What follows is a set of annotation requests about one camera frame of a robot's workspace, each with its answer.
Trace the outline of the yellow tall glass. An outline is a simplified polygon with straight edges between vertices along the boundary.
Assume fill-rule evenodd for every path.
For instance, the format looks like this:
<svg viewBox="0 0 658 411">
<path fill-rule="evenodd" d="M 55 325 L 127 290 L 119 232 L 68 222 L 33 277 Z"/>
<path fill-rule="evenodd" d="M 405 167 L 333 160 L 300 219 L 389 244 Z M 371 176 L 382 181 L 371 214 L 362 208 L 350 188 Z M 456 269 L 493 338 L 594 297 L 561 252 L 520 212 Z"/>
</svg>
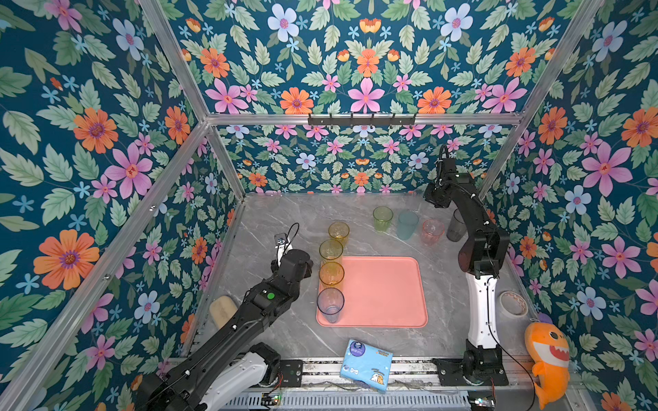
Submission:
<svg viewBox="0 0 658 411">
<path fill-rule="evenodd" d="M 344 283 L 344 267 L 337 262 L 327 262 L 319 272 L 320 287 L 322 289 L 341 289 Z"/>
</svg>

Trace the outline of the light green tall glass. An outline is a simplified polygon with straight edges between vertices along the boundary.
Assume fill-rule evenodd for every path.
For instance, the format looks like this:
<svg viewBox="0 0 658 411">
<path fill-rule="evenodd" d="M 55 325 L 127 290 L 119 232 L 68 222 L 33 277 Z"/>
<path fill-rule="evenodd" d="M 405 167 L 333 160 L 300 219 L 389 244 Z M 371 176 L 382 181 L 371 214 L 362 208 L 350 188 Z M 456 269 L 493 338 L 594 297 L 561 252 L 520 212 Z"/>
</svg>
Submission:
<svg viewBox="0 0 658 411">
<path fill-rule="evenodd" d="M 319 254 L 321 258 L 321 263 L 323 265 L 327 263 L 340 264 L 344 254 L 344 246 L 338 240 L 328 239 L 323 241 L 322 244 L 320 244 Z"/>
</svg>

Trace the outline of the blue tall glass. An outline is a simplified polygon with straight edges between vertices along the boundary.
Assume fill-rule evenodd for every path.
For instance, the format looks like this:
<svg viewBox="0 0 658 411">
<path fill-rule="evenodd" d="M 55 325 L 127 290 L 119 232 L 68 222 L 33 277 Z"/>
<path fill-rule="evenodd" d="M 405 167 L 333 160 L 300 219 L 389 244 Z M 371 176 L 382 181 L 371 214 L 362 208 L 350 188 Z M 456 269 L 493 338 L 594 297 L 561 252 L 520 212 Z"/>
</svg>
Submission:
<svg viewBox="0 0 658 411">
<path fill-rule="evenodd" d="M 323 289 L 318 295 L 316 302 L 318 310 L 329 324 L 339 322 L 344 303 L 344 294 L 337 288 Z"/>
</svg>

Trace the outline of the pink plastic tray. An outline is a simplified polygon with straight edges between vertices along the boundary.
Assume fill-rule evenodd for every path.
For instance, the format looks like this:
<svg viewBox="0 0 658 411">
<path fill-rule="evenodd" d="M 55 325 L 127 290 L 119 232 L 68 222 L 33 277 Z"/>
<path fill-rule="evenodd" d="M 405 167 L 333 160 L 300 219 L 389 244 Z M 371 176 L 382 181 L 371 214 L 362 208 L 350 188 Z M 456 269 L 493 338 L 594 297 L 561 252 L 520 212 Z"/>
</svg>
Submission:
<svg viewBox="0 0 658 411">
<path fill-rule="evenodd" d="M 347 256 L 339 290 L 344 304 L 332 323 L 321 311 L 324 327 L 423 328 L 428 312 L 420 265 L 412 257 Z"/>
</svg>

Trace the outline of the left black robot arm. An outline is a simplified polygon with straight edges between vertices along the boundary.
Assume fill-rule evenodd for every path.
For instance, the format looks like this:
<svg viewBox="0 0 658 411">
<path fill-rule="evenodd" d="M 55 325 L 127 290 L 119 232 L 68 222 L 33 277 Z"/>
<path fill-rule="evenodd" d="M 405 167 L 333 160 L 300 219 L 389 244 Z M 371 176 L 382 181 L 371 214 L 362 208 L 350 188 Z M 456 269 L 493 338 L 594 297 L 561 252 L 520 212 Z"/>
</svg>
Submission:
<svg viewBox="0 0 658 411">
<path fill-rule="evenodd" d="M 300 296 L 311 277 L 313 261 L 293 248 L 291 233 L 275 236 L 272 276 L 250 290 L 236 313 L 200 349 L 159 377 L 145 376 L 135 399 L 136 410 L 219 410 L 251 386 L 270 384 L 279 374 L 280 355 L 259 337 Z"/>
</svg>

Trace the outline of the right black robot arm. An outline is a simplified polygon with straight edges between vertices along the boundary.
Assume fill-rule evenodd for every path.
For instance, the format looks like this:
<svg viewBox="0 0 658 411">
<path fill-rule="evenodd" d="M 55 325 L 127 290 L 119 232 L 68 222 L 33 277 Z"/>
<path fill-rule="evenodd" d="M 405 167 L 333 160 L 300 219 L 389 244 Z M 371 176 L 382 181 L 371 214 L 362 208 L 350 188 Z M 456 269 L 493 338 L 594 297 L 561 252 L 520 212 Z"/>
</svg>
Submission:
<svg viewBox="0 0 658 411">
<path fill-rule="evenodd" d="M 461 374 L 467 383 L 481 385 L 505 374 L 495 296 L 510 236 L 490 218 L 474 178 L 458 170 L 445 145 L 439 146 L 435 169 L 423 198 L 436 208 L 455 205 L 464 222 L 466 240 L 458 262 L 467 279 L 471 317 Z"/>
</svg>

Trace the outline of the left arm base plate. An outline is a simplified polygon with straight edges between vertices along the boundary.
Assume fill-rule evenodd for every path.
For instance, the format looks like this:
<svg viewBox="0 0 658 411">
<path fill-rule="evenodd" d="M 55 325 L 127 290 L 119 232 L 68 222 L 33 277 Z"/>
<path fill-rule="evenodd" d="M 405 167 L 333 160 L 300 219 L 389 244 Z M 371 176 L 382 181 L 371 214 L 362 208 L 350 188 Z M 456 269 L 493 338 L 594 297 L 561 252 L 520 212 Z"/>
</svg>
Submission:
<svg viewBox="0 0 658 411">
<path fill-rule="evenodd" d="M 279 363 L 279 373 L 275 380 L 276 388 L 299 388 L 303 383 L 303 366 L 302 360 L 282 360 Z"/>
</svg>

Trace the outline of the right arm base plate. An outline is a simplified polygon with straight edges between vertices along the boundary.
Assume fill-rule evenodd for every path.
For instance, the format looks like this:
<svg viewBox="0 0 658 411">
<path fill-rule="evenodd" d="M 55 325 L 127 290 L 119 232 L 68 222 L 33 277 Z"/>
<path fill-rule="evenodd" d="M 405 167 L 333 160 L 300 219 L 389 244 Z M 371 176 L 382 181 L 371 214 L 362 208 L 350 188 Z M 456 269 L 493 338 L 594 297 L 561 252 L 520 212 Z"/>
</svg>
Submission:
<svg viewBox="0 0 658 411">
<path fill-rule="evenodd" d="M 441 386 L 508 386 L 509 379 L 504 369 L 485 370 L 482 373 L 474 371 L 471 376 L 464 373 L 464 365 L 461 359 L 433 359 L 431 361 L 437 367 L 437 375 Z"/>
</svg>

